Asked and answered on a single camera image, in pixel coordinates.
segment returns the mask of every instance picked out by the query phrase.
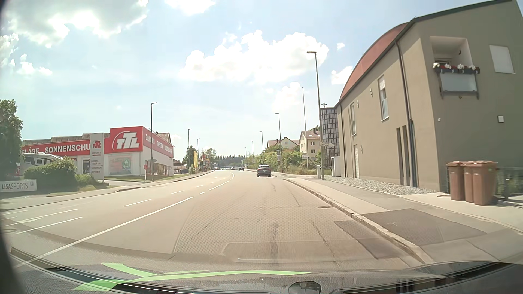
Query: poster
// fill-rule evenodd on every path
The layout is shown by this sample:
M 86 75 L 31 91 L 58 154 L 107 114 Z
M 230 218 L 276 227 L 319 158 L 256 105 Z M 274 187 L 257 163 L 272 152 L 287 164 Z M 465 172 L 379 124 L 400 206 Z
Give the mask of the poster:
M 116 155 L 109 157 L 109 175 L 130 175 L 132 166 L 132 156 Z

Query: trash bin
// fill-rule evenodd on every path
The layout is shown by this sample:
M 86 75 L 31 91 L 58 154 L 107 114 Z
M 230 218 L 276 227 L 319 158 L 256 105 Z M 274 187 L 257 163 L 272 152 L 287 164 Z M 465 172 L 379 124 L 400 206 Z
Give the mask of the trash bin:
M 463 166 L 465 201 L 474 202 L 474 185 L 472 184 L 472 167 L 474 166 L 474 161 L 463 162 L 461 166 Z
M 449 169 L 450 199 L 465 200 L 465 182 L 463 177 L 463 166 L 466 161 L 453 161 L 447 163 Z
M 494 200 L 497 162 L 478 160 L 472 163 L 474 204 L 489 205 Z

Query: drainpipe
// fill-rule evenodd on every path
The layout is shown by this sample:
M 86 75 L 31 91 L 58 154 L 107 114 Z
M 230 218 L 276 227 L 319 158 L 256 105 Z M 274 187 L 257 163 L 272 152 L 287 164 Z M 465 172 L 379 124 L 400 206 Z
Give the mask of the drainpipe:
M 347 145 L 347 142 L 345 142 L 345 124 L 343 123 L 343 103 L 339 104 L 339 111 L 342 115 L 343 166 L 345 168 L 345 177 L 347 177 L 347 153 L 345 152 L 345 145 Z
M 411 154 L 411 178 L 412 178 L 412 186 L 417 187 L 418 186 L 418 172 L 416 168 L 416 152 L 414 148 L 414 130 L 412 128 L 412 116 L 411 116 L 411 109 L 410 104 L 408 101 L 408 95 L 407 95 L 407 84 L 405 82 L 405 68 L 403 66 L 403 55 L 401 53 L 400 45 L 397 43 L 397 40 L 394 41 L 397 48 L 397 53 L 400 58 L 400 69 L 401 69 L 401 81 L 403 83 L 403 95 L 405 97 L 405 111 L 407 113 L 407 127 L 408 127 L 408 144 L 410 145 L 410 154 Z

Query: green marking on hood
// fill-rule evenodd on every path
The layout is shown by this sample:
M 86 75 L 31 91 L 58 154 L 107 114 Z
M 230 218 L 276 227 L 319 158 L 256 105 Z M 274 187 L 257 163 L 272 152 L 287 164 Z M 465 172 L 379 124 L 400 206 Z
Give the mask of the green marking on hood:
M 286 270 L 232 270 L 229 272 L 210 272 L 210 273 L 196 273 L 201 271 L 185 271 L 192 272 L 192 274 L 178 274 L 178 275 L 167 275 L 160 274 L 155 276 L 146 276 L 133 280 L 96 280 L 88 283 L 84 283 L 74 290 L 82 291 L 109 291 L 117 284 L 124 284 L 128 282 L 149 282 L 149 281 L 161 281 L 161 280 L 178 280 L 178 279 L 190 279 L 190 278 L 202 278 L 202 277 L 217 277 L 226 275 L 238 275 L 238 274 L 262 274 L 262 275 L 277 275 L 277 276 L 292 276 L 292 275 L 303 275 L 310 274 L 308 272 L 289 272 Z
M 153 274 L 153 273 L 148 273 L 148 272 L 144 272 L 144 271 L 139 270 L 139 269 L 128 267 L 127 265 L 125 265 L 123 263 L 102 263 L 102 264 L 107 266 L 107 267 L 110 267 L 112 269 L 119 270 L 121 272 L 124 272 L 124 273 L 127 273 L 127 274 L 131 274 L 131 275 L 135 275 L 135 276 L 139 276 L 139 277 L 156 276 L 156 274 Z

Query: dark suv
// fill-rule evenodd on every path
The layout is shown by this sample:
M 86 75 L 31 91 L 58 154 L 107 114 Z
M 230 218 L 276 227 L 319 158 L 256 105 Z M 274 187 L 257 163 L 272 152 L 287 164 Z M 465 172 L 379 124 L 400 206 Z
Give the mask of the dark suv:
M 258 170 L 256 171 L 256 177 L 260 176 L 268 176 L 272 177 L 272 174 L 270 173 L 270 167 L 267 164 L 260 164 L 258 167 Z

